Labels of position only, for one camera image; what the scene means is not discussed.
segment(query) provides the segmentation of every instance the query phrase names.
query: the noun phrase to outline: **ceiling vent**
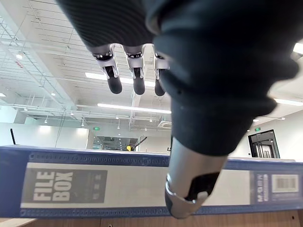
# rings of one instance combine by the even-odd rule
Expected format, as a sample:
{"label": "ceiling vent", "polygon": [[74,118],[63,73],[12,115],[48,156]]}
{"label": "ceiling vent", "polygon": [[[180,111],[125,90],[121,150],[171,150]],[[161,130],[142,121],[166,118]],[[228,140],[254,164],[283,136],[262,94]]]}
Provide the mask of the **ceiling vent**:
{"label": "ceiling vent", "polygon": [[158,127],[163,129],[171,129],[171,122],[161,121]]}

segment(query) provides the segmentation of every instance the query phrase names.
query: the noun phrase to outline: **robotic finger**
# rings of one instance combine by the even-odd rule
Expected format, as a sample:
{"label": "robotic finger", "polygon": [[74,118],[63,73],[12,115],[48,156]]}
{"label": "robotic finger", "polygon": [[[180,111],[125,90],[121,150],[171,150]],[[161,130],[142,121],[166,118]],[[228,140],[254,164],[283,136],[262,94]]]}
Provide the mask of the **robotic finger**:
{"label": "robotic finger", "polygon": [[93,56],[103,73],[107,76],[108,86],[111,92],[119,94],[122,91],[122,84],[119,78],[117,63],[114,57],[112,45],[104,45],[101,48],[96,48]]}
{"label": "robotic finger", "polygon": [[164,70],[169,70],[169,63],[166,59],[161,57],[159,54],[157,54],[156,50],[154,49],[154,57],[153,57],[153,65],[155,68],[155,93],[157,96],[163,96],[165,94],[165,91],[163,90],[161,84],[160,84],[160,77],[162,76]]}
{"label": "robotic finger", "polygon": [[143,45],[136,47],[123,46],[126,53],[127,64],[134,80],[134,91],[137,95],[143,95],[145,92],[144,84],[144,59]]}

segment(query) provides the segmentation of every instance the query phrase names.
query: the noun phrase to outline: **black fabric sleeve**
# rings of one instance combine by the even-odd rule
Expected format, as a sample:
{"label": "black fabric sleeve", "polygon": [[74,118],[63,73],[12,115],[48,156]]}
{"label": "black fabric sleeve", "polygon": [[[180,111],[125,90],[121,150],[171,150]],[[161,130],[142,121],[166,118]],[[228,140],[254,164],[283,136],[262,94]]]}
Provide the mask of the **black fabric sleeve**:
{"label": "black fabric sleeve", "polygon": [[234,151],[252,120],[276,106],[272,84],[293,78],[303,1],[144,0],[154,44],[170,61],[172,135],[208,155]]}

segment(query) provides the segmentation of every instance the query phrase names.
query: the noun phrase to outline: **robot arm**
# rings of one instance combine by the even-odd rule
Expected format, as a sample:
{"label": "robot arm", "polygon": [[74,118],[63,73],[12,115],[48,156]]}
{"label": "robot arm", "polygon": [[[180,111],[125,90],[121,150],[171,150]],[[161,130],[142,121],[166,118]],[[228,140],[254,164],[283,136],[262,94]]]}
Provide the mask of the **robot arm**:
{"label": "robot arm", "polygon": [[94,55],[112,43],[153,42],[169,61],[169,70],[159,68],[172,98],[166,204],[186,218],[211,194],[252,120],[275,108],[271,85],[296,75],[290,54],[303,37],[303,1],[57,1]]}

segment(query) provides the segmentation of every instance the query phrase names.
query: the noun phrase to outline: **barcode label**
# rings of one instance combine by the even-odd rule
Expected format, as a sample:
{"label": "barcode label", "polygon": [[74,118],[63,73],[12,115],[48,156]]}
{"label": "barcode label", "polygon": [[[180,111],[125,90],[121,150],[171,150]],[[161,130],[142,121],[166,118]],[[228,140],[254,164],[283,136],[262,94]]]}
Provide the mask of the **barcode label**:
{"label": "barcode label", "polygon": [[299,192],[298,175],[272,175],[272,192]]}

